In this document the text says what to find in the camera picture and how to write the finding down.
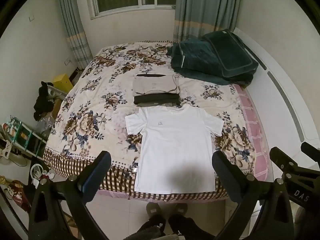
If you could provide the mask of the white t-shirt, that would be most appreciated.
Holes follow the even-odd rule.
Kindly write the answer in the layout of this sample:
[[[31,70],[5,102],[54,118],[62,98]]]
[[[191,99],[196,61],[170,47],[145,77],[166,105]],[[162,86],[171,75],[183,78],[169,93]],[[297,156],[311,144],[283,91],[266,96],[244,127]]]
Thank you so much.
[[[186,104],[143,107],[125,117],[129,135],[142,135],[135,191],[152,194],[215,191],[212,136],[223,120]]]

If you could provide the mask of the black clothes pile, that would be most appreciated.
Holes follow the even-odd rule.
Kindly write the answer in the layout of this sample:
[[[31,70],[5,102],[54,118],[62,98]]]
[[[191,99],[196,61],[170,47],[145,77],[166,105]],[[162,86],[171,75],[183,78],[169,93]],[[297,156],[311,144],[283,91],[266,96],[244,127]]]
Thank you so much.
[[[50,113],[54,108],[54,102],[50,100],[48,93],[48,86],[53,86],[51,82],[41,82],[41,87],[39,88],[39,96],[36,99],[34,105],[34,119],[39,121],[42,117]]]

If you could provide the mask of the pink checked bed sheet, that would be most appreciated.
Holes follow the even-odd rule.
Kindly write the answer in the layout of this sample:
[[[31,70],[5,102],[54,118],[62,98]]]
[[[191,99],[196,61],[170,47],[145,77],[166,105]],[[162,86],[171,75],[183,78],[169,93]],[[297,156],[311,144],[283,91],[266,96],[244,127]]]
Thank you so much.
[[[254,175],[259,181],[267,181],[270,174],[270,158],[263,126],[247,90],[239,85],[234,85],[234,88],[240,99],[240,109],[245,120],[247,136],[256,151]]]

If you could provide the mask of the white headphones on floor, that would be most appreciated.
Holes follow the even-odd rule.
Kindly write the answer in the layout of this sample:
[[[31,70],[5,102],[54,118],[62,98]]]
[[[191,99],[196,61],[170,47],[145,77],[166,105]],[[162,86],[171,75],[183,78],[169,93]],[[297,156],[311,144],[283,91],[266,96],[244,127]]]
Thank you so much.
[[[30,168],[30,177],[32,184],[37,188],[41,180],[53,180],[55,174],[46,171],[40,164],[34,164]]]

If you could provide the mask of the white bed headboard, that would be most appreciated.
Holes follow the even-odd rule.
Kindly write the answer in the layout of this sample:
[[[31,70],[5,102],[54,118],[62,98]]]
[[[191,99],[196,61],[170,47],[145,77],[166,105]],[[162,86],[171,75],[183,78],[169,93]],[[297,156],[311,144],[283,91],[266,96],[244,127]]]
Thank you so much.
[[[278,62],[239,28],[234,33],[259,66],[247,91],[259,116],[268,148],[277,146],[299,166],[319,170],[300,146],[308,142],[319,148],[319,136],[300,92]]]

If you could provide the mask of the red bag on floor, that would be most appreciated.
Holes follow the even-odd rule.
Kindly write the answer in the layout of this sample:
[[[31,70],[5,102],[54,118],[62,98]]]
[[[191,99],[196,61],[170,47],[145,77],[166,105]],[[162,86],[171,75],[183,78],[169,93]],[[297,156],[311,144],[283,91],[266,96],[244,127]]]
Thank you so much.
[[[30,213],[31,204],[25,195],[24,184],[18,180],[13,180],[9,183],[7,189],[14,202],[26,213]]]

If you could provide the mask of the floral bed quilt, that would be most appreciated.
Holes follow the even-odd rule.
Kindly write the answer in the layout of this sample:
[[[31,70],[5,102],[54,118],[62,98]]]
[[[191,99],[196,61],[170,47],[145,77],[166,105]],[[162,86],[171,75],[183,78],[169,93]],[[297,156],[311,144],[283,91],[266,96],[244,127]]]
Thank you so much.
[[[125,116],[136,113],[132,83],[137,74],[174,71],[167,55],[169,42],[135,42],[102,49],[86,67],[63,101],[48,138],[44,160],[60,176],[79,174],[101,151],[111,154],[111,168],[101,189],[128,198],[159,201],[226,198],[218,179],[214,192],[152,194],[135,191],[141,135],[129,135]],[[256,151],[250,142],[234,85],[221,86],[180,76],[180,104],[199,107],[224,121],[222,135],[212,136],[244,174],[254,175]]]

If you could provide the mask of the left slipper foot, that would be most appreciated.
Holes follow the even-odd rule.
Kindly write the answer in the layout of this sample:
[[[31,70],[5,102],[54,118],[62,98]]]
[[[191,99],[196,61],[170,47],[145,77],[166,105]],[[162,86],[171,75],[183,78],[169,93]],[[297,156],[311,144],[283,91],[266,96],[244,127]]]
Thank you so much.
[[[149,202],[146,205],[146,212],[148,214],[149,221],[160,221],[163,219],[162,210],[157,203]]]

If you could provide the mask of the slipper foot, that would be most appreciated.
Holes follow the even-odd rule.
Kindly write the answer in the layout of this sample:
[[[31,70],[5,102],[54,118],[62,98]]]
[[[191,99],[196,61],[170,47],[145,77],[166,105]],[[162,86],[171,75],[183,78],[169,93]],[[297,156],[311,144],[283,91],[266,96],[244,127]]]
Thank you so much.
[[[188,205],[186,203],[178,203],[175,205],[172,214],[185,216],[187,211],[188,211]]]
[[[146,212],[148,214],[149,221],[160,221],[163,219],[162,210],[157,203],[149,202],[146,205]]]

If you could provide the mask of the green white shelf rack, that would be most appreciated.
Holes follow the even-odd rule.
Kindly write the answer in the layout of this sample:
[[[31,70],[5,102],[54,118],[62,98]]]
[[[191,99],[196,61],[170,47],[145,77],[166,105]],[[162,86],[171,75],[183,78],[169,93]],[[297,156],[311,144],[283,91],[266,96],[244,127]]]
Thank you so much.
[[[43,160],[47,141],[37,135],[20,119],[11,116],[2,128],[9,141],[21,152]]]

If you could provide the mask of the right slipper foot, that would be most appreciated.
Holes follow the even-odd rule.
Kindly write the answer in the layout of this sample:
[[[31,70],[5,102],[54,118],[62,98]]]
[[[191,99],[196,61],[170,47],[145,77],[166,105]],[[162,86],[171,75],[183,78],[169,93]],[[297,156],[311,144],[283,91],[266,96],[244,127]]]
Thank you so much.
[[[178,203],[175,205],[172,214],[185,216],[187,211],[188,211],[188,205],[186,203]]]

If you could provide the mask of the yellow box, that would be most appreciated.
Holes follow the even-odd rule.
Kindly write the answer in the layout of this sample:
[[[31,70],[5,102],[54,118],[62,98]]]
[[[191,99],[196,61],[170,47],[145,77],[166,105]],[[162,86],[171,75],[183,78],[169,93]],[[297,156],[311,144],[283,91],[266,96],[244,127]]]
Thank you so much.
[[[55,88],[59,89],[60,91],[65,92],[67,94],[73,88],[73,85],[72,85],[69,77],[67,76],[67,74],[61,74],[61,75],[54,77],[52,83]]]

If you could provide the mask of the beige folded garment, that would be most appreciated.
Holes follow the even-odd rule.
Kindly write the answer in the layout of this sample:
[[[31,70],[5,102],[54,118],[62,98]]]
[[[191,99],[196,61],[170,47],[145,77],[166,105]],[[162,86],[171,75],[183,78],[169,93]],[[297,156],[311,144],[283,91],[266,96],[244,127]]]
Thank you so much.
[[[178,77],[173,74],[138,74],[132,86],[133,96],[180,92]]]

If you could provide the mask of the black folded garment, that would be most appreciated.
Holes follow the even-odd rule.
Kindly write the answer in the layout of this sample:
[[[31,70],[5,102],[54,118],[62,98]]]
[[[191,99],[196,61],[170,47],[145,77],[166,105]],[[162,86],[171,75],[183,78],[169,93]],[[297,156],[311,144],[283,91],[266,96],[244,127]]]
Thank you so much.
[[[179,94],[172,94],[172,93],[158,93],[158,94],[146,94],[146,95],[139,95],[135,96],[133,103],[135,105],[141,104],[165,104],[165,103],[174,103],[179,105],[180,104],[180,96]]]

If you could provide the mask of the dark green pillow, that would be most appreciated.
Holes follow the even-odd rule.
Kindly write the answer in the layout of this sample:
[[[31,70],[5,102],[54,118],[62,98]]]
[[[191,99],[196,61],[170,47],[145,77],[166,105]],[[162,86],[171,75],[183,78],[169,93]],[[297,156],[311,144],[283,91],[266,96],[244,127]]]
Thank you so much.
[[[258,63],[245,50],[242,39],[237,35],[224,29],[205,34],[201,40],[212,46],[224,78],[246,82],[253,80]]]

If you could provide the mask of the left grey-green curtain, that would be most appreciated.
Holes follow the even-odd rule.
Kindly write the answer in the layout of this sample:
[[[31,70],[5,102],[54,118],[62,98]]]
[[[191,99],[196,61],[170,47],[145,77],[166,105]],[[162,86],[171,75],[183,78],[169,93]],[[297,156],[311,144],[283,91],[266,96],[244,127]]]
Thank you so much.
[[[83,70],[91,62],[93,56],[82,26],[77,0],[57,0],[57,6],[76,66]]]

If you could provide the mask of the grey-green curtain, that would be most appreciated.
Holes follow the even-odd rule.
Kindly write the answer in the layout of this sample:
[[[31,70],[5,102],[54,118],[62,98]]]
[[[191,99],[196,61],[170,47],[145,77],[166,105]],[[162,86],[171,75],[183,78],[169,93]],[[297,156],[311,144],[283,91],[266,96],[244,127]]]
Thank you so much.
[[[82,26],[77,0],[57,0],[57,6],[76,66],[83,70],[91,62],[93,56]]]
[[[173,41],[236,26],[241,0],[176,0]]]

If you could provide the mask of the dark green blanket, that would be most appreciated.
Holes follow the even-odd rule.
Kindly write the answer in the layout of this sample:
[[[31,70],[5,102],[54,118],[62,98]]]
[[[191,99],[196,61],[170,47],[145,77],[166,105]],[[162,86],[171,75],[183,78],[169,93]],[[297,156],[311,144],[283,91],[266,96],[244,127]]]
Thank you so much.
[[[168,47],[167,55],[171,57],[172,69],[184,77],[223,86],[236,84],[246,87],[251,83],[224,78],[209,42],[191,39],[175,43]]]

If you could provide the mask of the right grey-green curtain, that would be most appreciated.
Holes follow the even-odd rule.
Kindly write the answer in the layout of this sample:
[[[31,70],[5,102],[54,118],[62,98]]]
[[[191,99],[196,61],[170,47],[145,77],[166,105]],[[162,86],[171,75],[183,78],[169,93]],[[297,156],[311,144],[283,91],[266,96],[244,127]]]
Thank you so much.
[[[241,0],[176,0],[173,41],[236,26]]]

